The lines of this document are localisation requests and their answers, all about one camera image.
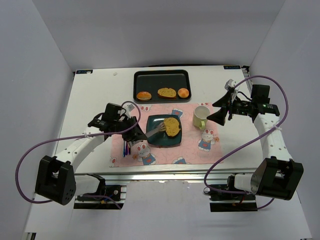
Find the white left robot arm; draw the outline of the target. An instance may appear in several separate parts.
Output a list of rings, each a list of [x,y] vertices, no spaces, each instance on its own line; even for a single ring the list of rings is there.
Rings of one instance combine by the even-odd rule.
[[[54,156],[44,156],[39,163],[35,193],[61,205],[74,196],[105,198],[105,180],[96,174],[75,175],[75,171],[95,148],[110,136],[120,135],[130,147],[147,139],[139,126],[140,116],[130,116],[123,105],[108,103],[82,135],[73,137],[71,145]]]

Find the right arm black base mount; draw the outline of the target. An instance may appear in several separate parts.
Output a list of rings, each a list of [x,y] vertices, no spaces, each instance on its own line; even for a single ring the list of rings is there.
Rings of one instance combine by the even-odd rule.
[[[255,212],[258,210],[256,197],[252,194],[233,194],[213,191],[205,187],[203,193],[209,196],[212,213]]]

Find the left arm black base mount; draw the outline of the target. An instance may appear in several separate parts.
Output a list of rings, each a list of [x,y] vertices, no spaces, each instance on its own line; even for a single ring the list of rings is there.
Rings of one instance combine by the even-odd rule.
[[[77,210],[121,210],[124,206],[127,186],[107,183],[97,174],[77,175],[74,209]]]

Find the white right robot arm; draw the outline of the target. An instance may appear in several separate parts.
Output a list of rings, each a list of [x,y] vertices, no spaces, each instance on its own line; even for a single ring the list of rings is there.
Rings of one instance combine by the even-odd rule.
[[[219,190],[228,194],[253,194],[274,199],[290,200],[303,175],[301,163],[295,162],[288,152],[280,123],[280,112],[270,103],[268,85],[254,84],[250,100],[241,100],[232,79],[226,85],[226,94],[213,103],[219,111],[207,119],[219,125],[231,120],[233,115],[248,116],[260,136],[262,163],[254,173],[230,175],[225,188]]]

